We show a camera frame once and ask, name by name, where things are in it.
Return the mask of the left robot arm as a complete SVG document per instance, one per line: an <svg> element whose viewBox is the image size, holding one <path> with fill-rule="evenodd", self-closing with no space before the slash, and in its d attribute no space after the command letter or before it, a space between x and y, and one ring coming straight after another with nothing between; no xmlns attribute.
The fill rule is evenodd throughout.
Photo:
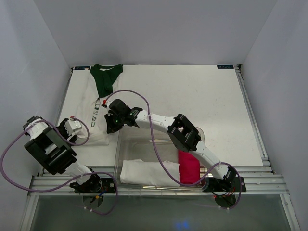
<svg viewBox="0 0 308 231"><path fill-rule="evenodd" d="M73 117L53 127L42 117L33 116L23 125L30 137L25 149L50 174L67 174L76 178L69 185L76 193L98 193L103 189L101 178L77 161L77 153L72 148L78 146L77 133L84 127Z"/></svg>

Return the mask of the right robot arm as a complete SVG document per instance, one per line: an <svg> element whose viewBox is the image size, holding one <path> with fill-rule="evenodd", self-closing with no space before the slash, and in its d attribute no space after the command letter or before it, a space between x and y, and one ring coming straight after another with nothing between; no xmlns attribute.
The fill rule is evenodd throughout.
<svg viewBox="0 0 308 231"><path fill-rule="evenodd" d="M174 146L183 152L192 154L212 174L211 183L215 190L229 191L242 189L242 179L237 170L210 151L202 141L198 129L183 115L175 117L150 114L149 110L139 107L130 108L122 100L104 100L103 107L108 110L105 115L107 133L115 133L124 126L148 128L154 141L154 130L167 134Z"/></svg>

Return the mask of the white and green t-shirt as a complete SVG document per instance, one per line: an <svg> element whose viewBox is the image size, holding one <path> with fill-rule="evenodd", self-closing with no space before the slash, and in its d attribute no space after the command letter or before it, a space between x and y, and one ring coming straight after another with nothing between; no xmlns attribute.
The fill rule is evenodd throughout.
<svg viewBox="0 0 308 231"><path fill-rule="evenodd" d="M108 145L106 133L105 109L102 107L111 93L118 90L118 84L123 65L102 66L96 64L91 67L87 75L86 87L81 94L75 117L82 122L82 128L77 132L77 144Z"/></svg>

